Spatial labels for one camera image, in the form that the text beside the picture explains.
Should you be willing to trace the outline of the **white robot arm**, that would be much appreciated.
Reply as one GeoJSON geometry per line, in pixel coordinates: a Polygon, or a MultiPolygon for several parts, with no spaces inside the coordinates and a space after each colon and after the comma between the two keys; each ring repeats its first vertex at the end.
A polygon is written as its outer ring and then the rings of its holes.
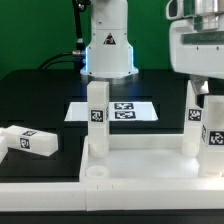
{"type": "MultiPolygon", "coordinates": [[[[127,0],[92,0],[91,42],[84,50],[83,75],[123,78],[136,74],[127,40],[127,0]]],[[[224,0],[170,0],[166,6],[174,71],[189,74],[196,101],[209,77],[224,79],[224,0]]]]}

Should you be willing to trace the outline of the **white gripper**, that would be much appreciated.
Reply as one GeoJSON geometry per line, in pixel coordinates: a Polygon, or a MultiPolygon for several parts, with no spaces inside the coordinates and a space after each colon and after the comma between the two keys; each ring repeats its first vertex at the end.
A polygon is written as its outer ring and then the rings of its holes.
{"type": "Polygon", "coordinates": [[[194,30],[192,19],[173,22],[169,49],[173,70],[191,74],[195,104],[203,107],[204,97],[209,94],[207,77],[224,79],[224,18],[217,29],[202,31],[194,30]]]}

